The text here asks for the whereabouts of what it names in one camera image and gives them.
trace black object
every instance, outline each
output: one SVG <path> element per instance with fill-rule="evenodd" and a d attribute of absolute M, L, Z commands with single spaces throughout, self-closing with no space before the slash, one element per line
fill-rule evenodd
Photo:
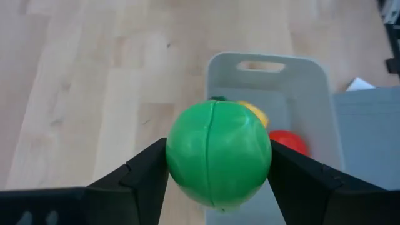
<path fill-rule="evenodd" d="M 385 24 L 385 29 L 393 53 L 393 58 L 385 60 L 386 69 L 389 73 L 398 74 L 400 76 L 400 26 L 395 24 Z"/>
<path fill-rule="evenodd" d="M 400 191 L 387 191 L 272 143 L 269 183 L 288 225 L 400 224 Z M 88 187 L 0 192 L 0 224 L 159 222 L 166 139 Z"/>
<path fill-rule="evenodd" d="M 384 190 L 271 143 L 268 180 L 286 224 L 400 224 L 400 191 Z"/>
<path fill-rule="evenodd" d="M 158 224 L 166 138 L 88 187 L 0 192 L 0 224 Z"/>

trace gray plastic bin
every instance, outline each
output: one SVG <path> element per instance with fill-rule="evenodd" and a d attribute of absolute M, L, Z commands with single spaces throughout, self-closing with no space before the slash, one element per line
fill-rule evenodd
<path fill-rule="evenodd" d="M 280 71 L 239 69 L 243 61 L 284 64 Z M 244 100 L 263 110 L 270 120 L 267 130 L 287 129 L 299 134 L 312 158 L 344 170 L 341 142 L 324 69 L 311 59 L 265 54 L 222 52 L 208 67 L 206 97 Z M 278 204 L 266 182 L 237 211 L 206 212 L 207 225 L 284 224 Z"/>

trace small green object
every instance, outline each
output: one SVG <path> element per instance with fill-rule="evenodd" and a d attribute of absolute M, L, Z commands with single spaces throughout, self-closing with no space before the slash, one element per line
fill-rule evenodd
<path fill-rule="evenodd" d="M 225 96 L 213 96 L 211 97 L 210 100 L 216 100 L 216 101 L 228 101 L 228 99 Z"/>
<path fill-rule="evenodd" d="M 216 209 L 238 207 L 263 185 L 271 143 L 257 116 L 231 101 L 185 110 L 167 138 L 172 178 L 193 200 Z"/>

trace handle cutout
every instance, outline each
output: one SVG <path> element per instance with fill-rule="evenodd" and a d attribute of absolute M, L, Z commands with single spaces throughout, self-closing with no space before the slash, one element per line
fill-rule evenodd
<path fill-rule="evenodd" d="M 285 68 L 285 64 L 279 62 L 265 61 L 241 61 L 236 66 L 240 70 L 266 71 L 269 73 L 279 73 Z"/>

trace bin handle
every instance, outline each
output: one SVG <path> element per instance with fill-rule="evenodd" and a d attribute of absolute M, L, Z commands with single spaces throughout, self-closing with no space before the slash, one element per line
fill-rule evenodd
<path fill-rule="evenodd" d="M 226 63 L 227 67 L 235 68 L 237 70 L 246 71 L 247 73 L 263 73 L 263 74 L 279 74 L 283 71 L 293 71 L 299 67 L 299 63 L 304 63 L 304 61 L 308 61 L 304 58 L 298 58 L 293 56 L 278 56 L 278 55 L 266 55 L 266 54 L 252 54 L 252 53 L 240 53 L 240 52 L 222 52 L 214 56 L 211 59 L 210 64 L 214 61 L 222 60 Z M 259 61 L 259 62 L 271 62 L 271 63 L 280 63 L 283 64 L 284 67 L 277 71 L 268 71 L 265 69 L 239 69 L 237 67 L 243 61 Z"/>

